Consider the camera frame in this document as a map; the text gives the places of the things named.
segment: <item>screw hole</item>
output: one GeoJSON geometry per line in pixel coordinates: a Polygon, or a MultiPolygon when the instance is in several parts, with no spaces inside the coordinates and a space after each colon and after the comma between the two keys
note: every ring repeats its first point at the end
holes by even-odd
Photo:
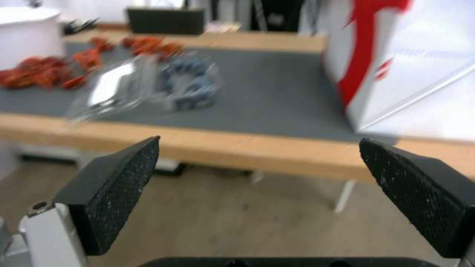
{"type": "Polygon", "coordinates": [[[226,267],[249,267],[249,264],[241,259],[236,259],[228,262],[226,267]]]}
{"type": "Polygon", "coordinates": [[[46,207],[46,205],[47,205],[47,203],[45,201],[38,202],[35,205],[33,205],[33,209],[34,210],[39,210],[39,209],[42,209],[42,208],[46,207]]]}
{"type": "Polygon", "coordinates": [[[336,260],[330,264],[330,267],[352,267],[351,264],[344,260],[336,260]]]}

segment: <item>transparent plastic object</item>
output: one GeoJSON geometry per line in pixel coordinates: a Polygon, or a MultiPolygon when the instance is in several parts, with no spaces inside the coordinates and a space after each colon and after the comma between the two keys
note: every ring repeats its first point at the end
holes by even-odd
{"type": "Polygon", "coordinates": [[[86,121],[130,110],[138,106],[149,94],[144,83],[152,58],[138,56],[117,64],[102,67],[87,79],[81,94],[72,103],[67,117],[73,122],[86,121]]]}
{"type": "Polygon", "coordinates": [[[172,56],[150,72],[147,101],[158,103],[162,111],[210,106],[223,84],[218,66],[196,54],[172,56]]]}

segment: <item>beige floor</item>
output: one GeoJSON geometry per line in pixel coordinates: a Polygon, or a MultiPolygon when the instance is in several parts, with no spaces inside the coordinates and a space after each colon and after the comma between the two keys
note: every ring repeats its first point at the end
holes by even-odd
{"type": "MultiPolygon", "coordinates": [[[[27,206],[50,198],[74,166],[29,162],[0,181],[0,215],[15,229],[27,206]]],[[[258,184],[194,167],[153,177],[109,252],[93,267],[138,266],[166,256],[404,256],[442,259],[373,184],[357,184],[332,213],[342,183],[267,175],[258,184]]]]}

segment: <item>white box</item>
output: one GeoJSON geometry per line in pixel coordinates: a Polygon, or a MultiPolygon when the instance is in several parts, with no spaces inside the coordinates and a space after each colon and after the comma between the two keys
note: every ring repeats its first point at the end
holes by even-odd
{"type": "Polygon", "coordinates": [[[64,57],[59,14],[47,8],[0,8],[0,69],[13,68],[28,57],[64,57]]]}
{"type": "Polygon", "coordinates": [[[325,5],[323,65],[355,131],[475,141],[474,10],[466,0],[325,5]]]}

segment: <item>white table leg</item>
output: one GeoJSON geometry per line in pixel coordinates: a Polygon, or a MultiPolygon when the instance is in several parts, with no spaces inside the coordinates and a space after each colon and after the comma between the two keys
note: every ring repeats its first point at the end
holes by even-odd
{"type": "Polygon", "coordinates": [[[249,178],[251,180],[251,184],[255,184],[264,179],[264,173],[260,170],[255,170],[249,175],[249,178]]]}
{"type": "Polygon", "coordinates": [[[346,203],[348,202],[348,199],[350,198],[351,191],[353,191],[353,187],[355,186],[356,181],[355,180],[347,180],[345,184],[343,185],[343,190],[342,194],[340,195],[340,198],[338,199],[338,202],[336,202],[335,206],[335,213],[340,213],[343,211],[343,209],[346,206],[346,203]]]}

